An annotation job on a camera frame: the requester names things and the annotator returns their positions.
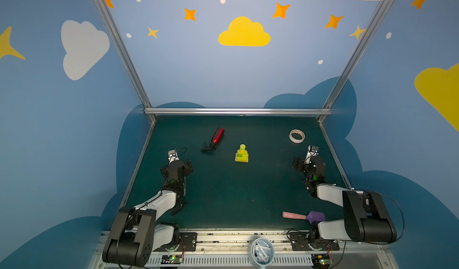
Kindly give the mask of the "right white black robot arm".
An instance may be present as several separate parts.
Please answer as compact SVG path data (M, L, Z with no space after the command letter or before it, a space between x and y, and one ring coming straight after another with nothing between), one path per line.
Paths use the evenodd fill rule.
M312 197L333 203L343 210L343 219L327 221L324 214L308 214L308 243L316 250L334 240L376 245L398 240L396 226L386 208L383 195L376 191L352 190L325 180L326 164L318 155L295 157L292 167L304 175L304 184Z

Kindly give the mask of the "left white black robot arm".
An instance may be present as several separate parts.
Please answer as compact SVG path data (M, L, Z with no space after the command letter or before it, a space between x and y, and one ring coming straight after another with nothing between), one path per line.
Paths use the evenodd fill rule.
M154 250L179 245L178 225L157 221L166 212L173 215L186 206L186 177L192 172L191 161L174 158L161 168L164 184L155 196L118 210L102 253L104 263L121 269L144 267Z

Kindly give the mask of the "silver metal bottle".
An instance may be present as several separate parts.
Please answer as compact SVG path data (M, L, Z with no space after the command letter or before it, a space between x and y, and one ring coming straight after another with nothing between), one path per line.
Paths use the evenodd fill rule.
M176 215L178 212L183 210L187 206L187 202L185 201L186 196L186 189L181 189L180 191L176 192L176 203L174 207L171 209L171 215Z

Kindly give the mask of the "white tape roll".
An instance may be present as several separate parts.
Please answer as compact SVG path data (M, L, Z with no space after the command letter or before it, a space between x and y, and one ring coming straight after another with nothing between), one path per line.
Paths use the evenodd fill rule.
M293 143L303 143L305 138L305 133L299 129L293 129L289 132L289 139Z

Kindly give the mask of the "pink purple brush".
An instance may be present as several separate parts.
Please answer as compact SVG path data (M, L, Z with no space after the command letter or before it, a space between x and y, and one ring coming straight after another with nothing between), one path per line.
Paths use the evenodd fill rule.
M311 211L307 215L295 214L292 212L282 212L282 217L292 220L307 220L310 224L314 222L324 222L326 221L325 214L321 212Z

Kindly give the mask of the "left green circuit board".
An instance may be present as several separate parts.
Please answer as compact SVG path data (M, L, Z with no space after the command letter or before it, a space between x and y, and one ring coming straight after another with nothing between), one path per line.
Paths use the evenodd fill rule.
M181 265L184 258L180 255L163 255L161 257L161 265Z

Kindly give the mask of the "green circuit board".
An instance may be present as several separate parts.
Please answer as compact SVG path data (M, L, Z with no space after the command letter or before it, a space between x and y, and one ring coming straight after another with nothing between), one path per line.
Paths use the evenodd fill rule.
M163 255L161 257L161 265L181 265L184 258L180 255Z
M312 269L329 269L333 261L328 255L312 255Z

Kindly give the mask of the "round bowl with white pieces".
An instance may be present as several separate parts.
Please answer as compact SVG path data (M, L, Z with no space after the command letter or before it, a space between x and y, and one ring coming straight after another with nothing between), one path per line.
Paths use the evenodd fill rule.
M250 243L248 255L256 269L266 269L274 261L275 249L268 239L260 237Z

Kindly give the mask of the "right green circuit board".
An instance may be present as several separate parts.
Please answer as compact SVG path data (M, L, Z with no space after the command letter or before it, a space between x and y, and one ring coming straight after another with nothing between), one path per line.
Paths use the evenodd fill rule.
M312 269L329 269L333 261L328 255L312 255Z

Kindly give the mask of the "aluminium frame rear bar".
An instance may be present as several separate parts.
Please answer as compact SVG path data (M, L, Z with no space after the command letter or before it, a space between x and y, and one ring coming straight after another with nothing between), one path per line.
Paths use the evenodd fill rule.
M145 108L146 114L168 115L331 115L332 110L268 108Z

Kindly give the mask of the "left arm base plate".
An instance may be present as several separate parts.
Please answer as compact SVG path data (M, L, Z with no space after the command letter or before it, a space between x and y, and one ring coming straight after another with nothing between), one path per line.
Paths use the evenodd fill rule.
M173 238L173 240L166 245L155 249L154 252L195 252L197 246L197 233L196 232L185 232L180 233L179 238Z

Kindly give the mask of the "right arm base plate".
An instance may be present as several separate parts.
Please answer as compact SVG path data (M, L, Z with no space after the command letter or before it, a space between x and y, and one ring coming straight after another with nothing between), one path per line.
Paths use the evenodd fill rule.
M286 233L293 251L339 251L340 247L336 240L325 240L309 237L309 233L300 231L288 231Z

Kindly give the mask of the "aluminium front rail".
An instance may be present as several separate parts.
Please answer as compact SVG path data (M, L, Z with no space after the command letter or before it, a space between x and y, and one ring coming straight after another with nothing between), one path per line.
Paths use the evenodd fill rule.
M398 264L388 246L337 241L339 251L293 251L286 233L274 229L201 229L186 228L180 231L196 232L195 252L152 252L147 269L251 269L249 245L260 237L274 246L272 269L310 269L312 255L328 255L332 269L396 269ZM181 265L161 265L163 255L180 255Z

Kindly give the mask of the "aluminium frame post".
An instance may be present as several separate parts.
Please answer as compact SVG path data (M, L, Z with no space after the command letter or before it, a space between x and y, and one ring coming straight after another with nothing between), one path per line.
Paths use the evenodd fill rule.
M110 37L118 51L118 54L120 55L123 65L127 73L129 74L129 77L137 91L137 94L140 97L141 102L143 103L144 110L146 110L147 108L150 108L151 103L147 95L147 92L145 90L145 87L143 86L142 81L139 77L139 74L134 66L134 63L131 57L129 56L126 45L124 44L123 38L120 35L118 27L114 21L114 18L111 14L111 11L106 1L105 0L93 0L93 2L96 5L98 12L110 34Z
M381 22L384 20L386 14L388 13L394 1L395 0L380 0L380 2L378 3L372 17L370 18L366 26L366 31L363 33L363 37L359 39L355 49L353 50L349 58L349 61L344 67L343 72L339 76L328 98L326 99L322 107L322 113L317 117L319 124L322 124L324 122L327 115L332 114L333 104L336 102L337 98L339 97L339 94L342 92L345 84L348 82L351 74L355 70L367 46L369 45L371 39L375 35L376 31L381 25Z

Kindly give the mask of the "aluminium frame right post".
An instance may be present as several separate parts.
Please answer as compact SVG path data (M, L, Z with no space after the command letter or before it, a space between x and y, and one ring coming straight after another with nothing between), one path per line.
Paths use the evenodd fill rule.
M319 124L322 124L324 122L327 115L332 114L333 104L336 102L337 98L339 97L339 94L342 92L345 84L348 82L351 74L355 70L367 46L369 45L371 39L375 35L376 31L381 25L381 22L384 20L386 14L388 13L394 1L395 0L380 0L380 2L378 3L372 17L370 18L366 26L366 31L363 33L363 37L359 39L355 49L353 50L349 58L349 61L344 67L343 72L339 76L328 98L326 99L322 107L322 113L317 117Z

